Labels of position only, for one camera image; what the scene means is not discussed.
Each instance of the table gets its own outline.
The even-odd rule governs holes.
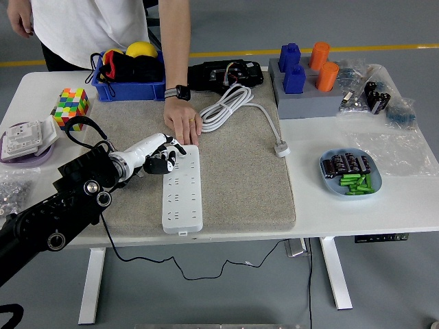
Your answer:
[[[60,92],[60,86],[85,88],[93,106],[96,101],[93,96],[95,89],[84,83],[86,75],[84,72],[26,75],[1,122],[0,131],[5,131],[17,122],[46,117],[53,108],[48,99],[52,100]],[[378,193],[358,201],[340,199],[324,186],[318,165],[318,159],[326,150],[348,146],[337,129],[337,119],[327,117],[282,120],[280,126],[283,139],[292,150],[286,159],[296,209],[296,225],[292,230],[240,234],[205,234],[201,231],[195,234],[196,239],[182,239],[172,235],[135,238],[125,236],[115,238],[115,243],[118,246],[129,246],[319,237],[336,306],[338,309],[352,308],[334,237],[439,230],[439,177],[383,175],[383,186]],[[428,146],[427,150],[432,162],[438,165]],[[60,178],[56,169],[80,153],[81,147],[72,145],[66,138],[57,142],[54,156],[41,167],[44,180],[41,180],[39,188],[34,191],[29,205],[56,192],[52,186],[52,182]],[[94,267],[94,271],[87,275],[86,290],[90,293],[84,296],[85,299],[90,298],[92,303],[97,302],[105,247],[108,246],[107,238],[81,236],[69,245],[92,248],[90,266]],[[94,322],[93,314],[86,314],[85,317],[86,321],[91,321],[92,318]]]

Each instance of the orange cylinder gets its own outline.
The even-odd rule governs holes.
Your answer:
[[[316,88],[320,91],[331,91],[337,79],[338,69],[336,63],[324,63],[317,78]]]
[[[327,61],[331,46],[326,42],[317,42],[313,47],[311,58],[309,59],[309,67],[319,71],[322,65]]]

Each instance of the person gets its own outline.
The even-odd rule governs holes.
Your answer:
[[[187,86],[189,0],[160,0],[158,12],[166,89]],[[8,18],[19,36],[29,38],[35,29],[50,71],[91,69],[92,53],[149,40],[142,0],[9,0]],[[202,120],[188,101],[166,98],[163,117],[178,142],[198,145]]]

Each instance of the black bag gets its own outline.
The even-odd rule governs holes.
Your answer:
[[[165,67],[155,57],[137,56],[133,58],[123,53],[109,51],[106,54],[106,61],[108,64],[99,67],[99,72],[109,82],[163,81]]]
[[[246,87],[262,84],[261,66],[245,60],[220,60],[190,66],[187,81],[191,90],[212,90],[224,94],[234,83]]]

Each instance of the white t-shirt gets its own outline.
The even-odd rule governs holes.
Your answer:
[[[67,62],[91,69],[90,55],[148,41],[142,0],[31,0],[40,41]]]

